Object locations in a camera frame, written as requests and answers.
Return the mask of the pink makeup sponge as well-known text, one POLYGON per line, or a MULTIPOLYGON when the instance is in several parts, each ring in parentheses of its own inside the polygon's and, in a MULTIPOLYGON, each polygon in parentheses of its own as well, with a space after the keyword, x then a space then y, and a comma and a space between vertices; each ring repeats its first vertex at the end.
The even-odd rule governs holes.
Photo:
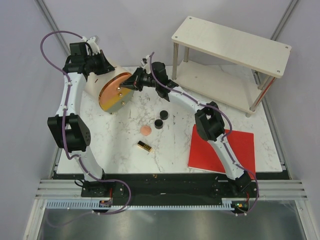
POLYGON ((152 133, 152 129, 150 126, 148 125, 143 125, 141 128, 140 128, 140 133, 143 135, 143 136, 148 136, 152 133))

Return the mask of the orange top drawer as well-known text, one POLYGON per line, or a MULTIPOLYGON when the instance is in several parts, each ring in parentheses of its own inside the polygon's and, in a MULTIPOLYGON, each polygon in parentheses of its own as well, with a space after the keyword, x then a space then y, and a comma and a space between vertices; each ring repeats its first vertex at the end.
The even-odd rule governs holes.
POLYGON ((109 100, 116 96, 120 84, 127 80, 132 74, 124 72, 112 78, 100 91, 99 103, 105 105, 109 100))

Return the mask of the yellow drawer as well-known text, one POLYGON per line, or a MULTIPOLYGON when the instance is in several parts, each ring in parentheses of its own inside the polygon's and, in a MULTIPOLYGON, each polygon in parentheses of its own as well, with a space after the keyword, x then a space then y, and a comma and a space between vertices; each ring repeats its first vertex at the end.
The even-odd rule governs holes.
POLYGON ((108 113, 114 113, 124 107, 133 97, 134 92, 127 88, 107 87, 99 96, 101 109, 108 113))

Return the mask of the cream drawer organizer shell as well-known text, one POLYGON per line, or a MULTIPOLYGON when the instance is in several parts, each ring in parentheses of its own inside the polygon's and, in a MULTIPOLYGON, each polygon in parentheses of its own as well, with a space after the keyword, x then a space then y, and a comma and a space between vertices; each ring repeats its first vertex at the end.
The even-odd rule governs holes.
POLYGON ((85 85, 85 92, 92 96, 95 100, 99 101, 99 95, 102 88, 115 76, 121 73, 129 73, 119 64, 117 64, 112 59, 107 59, 109 63, 115 67, 115 70, 106 74, 96 75, 93 72, 89 74, 87 78, 87 83, 85 85))

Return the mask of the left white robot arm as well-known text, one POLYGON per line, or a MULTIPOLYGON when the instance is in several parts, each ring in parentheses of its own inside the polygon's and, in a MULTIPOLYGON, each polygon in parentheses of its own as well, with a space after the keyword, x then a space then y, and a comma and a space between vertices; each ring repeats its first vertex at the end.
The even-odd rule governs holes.
POLYGON ((90 148, 91 132, 80 116, 80 108, 89 75, 102 75, 114 70, 98 46, 97 36, 83 37, 80 42, 71 43, 70 55, 60 69, 64 77, 61 102, 55 116, 47 119, 57 146, 64 149, 68 160, 78 163, 85 181, 94 182, 92 191, 99 197, 109 193, 110 185, 90 148))

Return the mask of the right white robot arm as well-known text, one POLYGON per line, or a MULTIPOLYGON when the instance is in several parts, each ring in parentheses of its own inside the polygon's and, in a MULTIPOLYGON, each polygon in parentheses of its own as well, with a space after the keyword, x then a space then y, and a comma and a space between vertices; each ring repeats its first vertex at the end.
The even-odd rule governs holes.
POLYGON ((251 182, 249 170, 241 165, 233 152, 223 120, 229 122, 229 119, 214 101, 203 103, 186 93, 168 77, 165 64, 158 61, 150 65, 149 73, 144 67, 138 67, 120 86, 140 92, 144 87, 155 88, 160 98, 178 104, 193 113, 197 134, 210 144, 223 165, 230 182, 230 193, 240 197, 247 191, 247 186, 251 182))

